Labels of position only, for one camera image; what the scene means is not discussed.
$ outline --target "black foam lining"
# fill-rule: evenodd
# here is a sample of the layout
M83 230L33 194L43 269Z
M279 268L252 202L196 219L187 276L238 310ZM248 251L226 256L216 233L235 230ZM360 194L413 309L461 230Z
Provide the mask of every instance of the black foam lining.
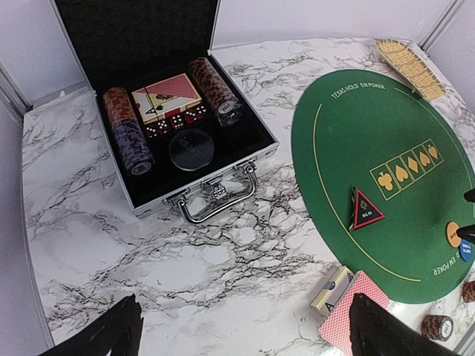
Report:
M217 0L56 0L93 87L172 57L199 56L211 41Z

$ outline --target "diamond symbol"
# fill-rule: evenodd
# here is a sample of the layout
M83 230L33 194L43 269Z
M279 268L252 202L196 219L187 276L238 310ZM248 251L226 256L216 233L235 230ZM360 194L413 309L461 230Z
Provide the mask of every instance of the diamond symbol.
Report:
M419 172L419 166L417 165L417 162L412 159L411 157L409 157L407 159L407 165L409 166L410 169L412 169L413 171L415 171L416 173Z

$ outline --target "round green mat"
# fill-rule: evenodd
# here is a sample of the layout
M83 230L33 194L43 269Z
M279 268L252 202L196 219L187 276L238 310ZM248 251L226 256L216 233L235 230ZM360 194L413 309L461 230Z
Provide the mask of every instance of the round green mat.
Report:
M321 77L298 103L292 155L310 215L335 256L393 299L444 297L468 273L446 225L475 223L475 183L459 140L405 85L365 70ZM355 186L386 216L349 232Z

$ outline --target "blue poker chip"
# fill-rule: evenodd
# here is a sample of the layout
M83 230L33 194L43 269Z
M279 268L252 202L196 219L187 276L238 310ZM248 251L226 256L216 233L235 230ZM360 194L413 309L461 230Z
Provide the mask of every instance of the blue poker chip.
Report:
M469 262L472 259L472 256L474 255L474 249L471 243L469 243L468 241L462 240L459 250L460 250L460 257L465 262Z

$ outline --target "white marble surface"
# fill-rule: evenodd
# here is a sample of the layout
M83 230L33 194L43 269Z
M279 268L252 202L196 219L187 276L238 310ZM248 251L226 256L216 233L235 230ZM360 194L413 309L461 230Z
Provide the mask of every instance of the white marble surface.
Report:
M175 212L129 211L86 90L30 112L24 124L24 208L36 280L56 342L127 294L141 303L141 355L338 355L309 308L338 261L309 218L290 151L292 115L305 88L345 68L400 78L371 39L313 39L214 54L281 142L258 168L255 198L199 226ZM474 117L458 93L434 106L475 162ZM468 278L474 279L471 272ZM456 320L455 347L475 306L459 290L422 306L393 303L413 328L428 312Z

